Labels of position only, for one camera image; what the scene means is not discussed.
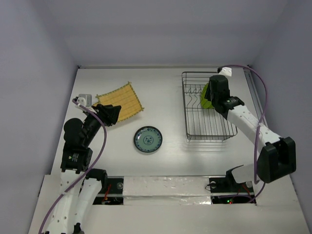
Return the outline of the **square bamboo tray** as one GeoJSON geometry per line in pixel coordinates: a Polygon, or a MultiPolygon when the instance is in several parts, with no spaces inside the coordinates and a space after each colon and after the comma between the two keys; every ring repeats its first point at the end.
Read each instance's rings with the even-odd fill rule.
{"type": "Polygon", "coordinates": [[[96,95],[96,99],[94,106],[96,104],[121,106],[118,122],[127,120],[144,110],[131,82],[103,95],[96,95]]]}

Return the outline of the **blue patterned plate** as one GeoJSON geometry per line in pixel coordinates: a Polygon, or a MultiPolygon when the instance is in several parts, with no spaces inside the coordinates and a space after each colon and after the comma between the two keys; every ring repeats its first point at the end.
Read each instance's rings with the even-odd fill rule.
{"type": "Polygon", "coordinates": [[[163,142],[161,131],[153,126],[143,126],[134,134],[134,146],[143,153],[151,154],[157,151],[163,142]]]}

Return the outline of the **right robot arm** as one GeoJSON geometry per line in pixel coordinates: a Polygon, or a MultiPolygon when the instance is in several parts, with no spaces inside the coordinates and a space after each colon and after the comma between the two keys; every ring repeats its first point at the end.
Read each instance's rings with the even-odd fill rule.
{"type": "Polygon", "coordinates": [[[236,174],[224,179],[229,191],[236,191],[245,181],[268,184],[296,171],[295,141],[271,131],[240,98],[231,96],[226,76],[210,77],[205,98],[212,103],[216,112],[234,124],[254,144],[253,163],[239,166],[236,174]]]}

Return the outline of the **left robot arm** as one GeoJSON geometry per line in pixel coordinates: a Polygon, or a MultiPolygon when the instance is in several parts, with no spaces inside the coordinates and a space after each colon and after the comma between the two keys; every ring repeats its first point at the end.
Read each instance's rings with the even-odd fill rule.
{"type": "Polygon", "coordinates": [[[39,228],[40,234],[82,234],[83,223],[98,193],[108,188],[104,169],[96,169],[89,147],[100,128],[117,123],[121,106],[98,104],[94,109],[77,105],[86,119],[72,118],[64,124],[59,195],[39,228]]]}

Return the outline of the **green plate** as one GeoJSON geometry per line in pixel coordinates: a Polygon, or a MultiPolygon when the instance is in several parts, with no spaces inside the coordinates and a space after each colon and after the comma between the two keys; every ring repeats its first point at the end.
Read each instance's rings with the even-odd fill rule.
{"type": "Polygon", "coordinates": [[[200,95],[200,105],[203,109],[213,109],[212,102],[209,101],[207,98],[205,98],[206,92],[209,88],[209,83],[206,83],[206,85],[202,88],[202,92],[200,95]]]}

